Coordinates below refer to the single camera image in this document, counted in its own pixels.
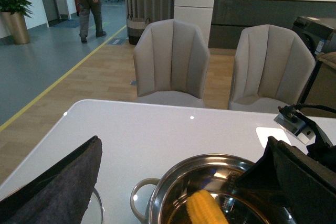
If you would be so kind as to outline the other arm black gripper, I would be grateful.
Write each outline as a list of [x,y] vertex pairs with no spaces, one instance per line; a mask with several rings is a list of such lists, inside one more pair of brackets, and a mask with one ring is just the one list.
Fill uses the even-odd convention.
[[268,138],[263,156],[239,176],[238,188],[256,193],[273,205],[290,208],[296,223],[335,223],[335,145],[321,127],[305,115],[307,155],[298,148]]

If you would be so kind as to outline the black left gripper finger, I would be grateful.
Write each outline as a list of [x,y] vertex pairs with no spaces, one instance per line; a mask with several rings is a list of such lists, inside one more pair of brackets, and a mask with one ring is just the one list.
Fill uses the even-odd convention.
[[97,182],[102,141],[93,136],[1,200],[1,223],[81,223]]

